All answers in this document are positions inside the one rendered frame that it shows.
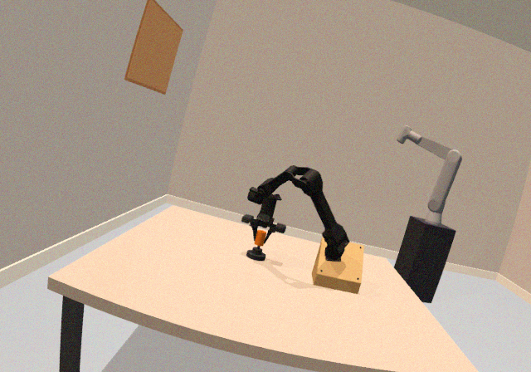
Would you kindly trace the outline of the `orange knob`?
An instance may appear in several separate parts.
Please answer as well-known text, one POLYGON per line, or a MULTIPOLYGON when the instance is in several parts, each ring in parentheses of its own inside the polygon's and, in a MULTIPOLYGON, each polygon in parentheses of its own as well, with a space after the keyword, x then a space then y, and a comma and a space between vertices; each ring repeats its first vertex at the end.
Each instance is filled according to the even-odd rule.
POLYGON ((263 230, 257 230, 256 239, 255 239, 254 244, 256 246, 263 247, 265 239, 266 239, 266 232, 263 230))

